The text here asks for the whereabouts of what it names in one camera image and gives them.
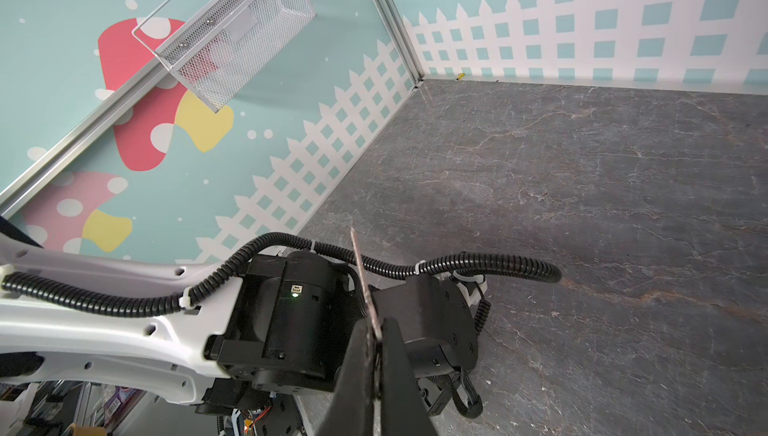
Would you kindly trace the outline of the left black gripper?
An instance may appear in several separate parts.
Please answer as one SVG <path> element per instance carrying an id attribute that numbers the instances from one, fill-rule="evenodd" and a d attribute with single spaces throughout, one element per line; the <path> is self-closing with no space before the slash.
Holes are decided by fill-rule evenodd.
<path id="1" fill-rule="evenodd" d="M 478 360 L 474 319 L 457 285 L 421 275 L 373 293 L 378 315 L 397 320 L 414 376 L 471 372 Z"/>

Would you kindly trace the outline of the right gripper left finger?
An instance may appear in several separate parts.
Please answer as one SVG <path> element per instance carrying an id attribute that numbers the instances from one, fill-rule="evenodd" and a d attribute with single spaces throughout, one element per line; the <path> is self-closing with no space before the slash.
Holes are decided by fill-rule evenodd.
<path id="1" fill-rule="evenodd" d="M 377 340 L 368 320 L 356 322 L 331 404 L 316 434 L 371 436 Z"/>

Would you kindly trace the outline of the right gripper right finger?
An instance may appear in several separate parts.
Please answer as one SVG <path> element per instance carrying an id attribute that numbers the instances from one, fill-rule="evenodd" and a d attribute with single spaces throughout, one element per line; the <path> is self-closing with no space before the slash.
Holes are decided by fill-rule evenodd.
<path id="1" fill-rule="evenodd" d="M 437 436 L 420 397 L 398 322 L 382 325 L 380 377 L 381 434 L 384 436 Z"/>

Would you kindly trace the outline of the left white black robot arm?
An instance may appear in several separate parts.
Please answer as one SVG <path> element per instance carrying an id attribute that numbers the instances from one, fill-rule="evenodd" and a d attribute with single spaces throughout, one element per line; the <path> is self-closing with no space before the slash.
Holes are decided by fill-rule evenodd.
<path id="1" fill-rule="evenodd" d="M 272 232 L 220 264 L 49 251 L 1 225 L 1 380 L 153 393 L 201 412 L 272 409 L 274 394 L 382 397 L 410 383 L 428 414 L 475 418 L 479 273 L 467 254 L 388 264 Z"/>

